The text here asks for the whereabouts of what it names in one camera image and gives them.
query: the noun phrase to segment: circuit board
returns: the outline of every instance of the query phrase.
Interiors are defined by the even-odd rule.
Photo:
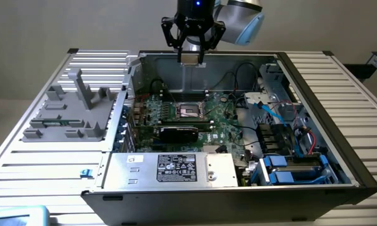
[[[233,104],[228,100],[228,95],[213,93],[202,102],[162,102],[161,98],[152,95],[136,109],[134,116],[134,137],[136,151],[145,152],[210,152],[225,145],[228,153],[232,153],[234,159],[240,159],[244,154],[244,147],[233,143],[233,138],[240,134],[240,129],[232,126],[238,124],[237,120],[228,120],[224,117],[224,111],[233,112]],[[197,113],[180,113],[185,106],[197,106]],[[174,121],[184,126],[200,128],[198,139],[189,144],[162,144],[157,135],[158,128],[164,127],[162,123]],[[237,139],[236,143],[242,145],[242,140]]]

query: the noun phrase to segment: blue tab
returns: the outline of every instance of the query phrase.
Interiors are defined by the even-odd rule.
[[[270,156],[270,164],[274,167],[285,167],[288,166],[286,159],[284,156]]]
[[[276,174],[277,177],[277,182],[280,184],[293,184],[294,180],[293,180],[293,176],[290,172],[273,172]]]
[[[269,181],[272,184],[276,184],[277,183],[277,178],[276,178],[276,175],[272,173],[268,175],[269,176]]]
[[[270,166],[269,157],[264,158],[264,164],[265,164],[265,167],[269,167],[269,166]]]
[[[81,178],[92,178],[92,170],[89,169],[82,169],[81,172],[80,172],[80,177]]]
[[[326,167],[328,166],[328,159],[326,159],[325,155],[320,155],[320,161],[321,161],[322,166]]]

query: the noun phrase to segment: motherboard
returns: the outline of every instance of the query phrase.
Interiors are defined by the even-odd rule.
[[[141,98],[134,103],[136,151],[146,152],[217,152],[232,153],[234,159],[242,158],[244,144],[234,112],[232,94],[212,93],[202,101],[165,102],[158,95]],[[173,131],[162,140],[166,129],[186,128],[188,133],[198,133],[194,142],[190,134],[180,138],[181,131]]]

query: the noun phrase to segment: floor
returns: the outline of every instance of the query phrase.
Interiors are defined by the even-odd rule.
[[[22,116],[32,100],[0,99],[0,145]]]

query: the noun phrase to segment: robotic arm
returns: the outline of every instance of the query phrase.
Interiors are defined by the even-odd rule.
[[[249,44],[260,30],[264,14],[260,0],[229,0],[221,5],[221,0],[177,0],[177,13],[173,18],[162,18],[162,30],[168,46],[177,52],[177,62],[181,62],[184,42],[188,50],[198,50],[198,64],[204,54],[214,49],[220,40],[236,45]],[[177,38],[170,33],[177,25]]]

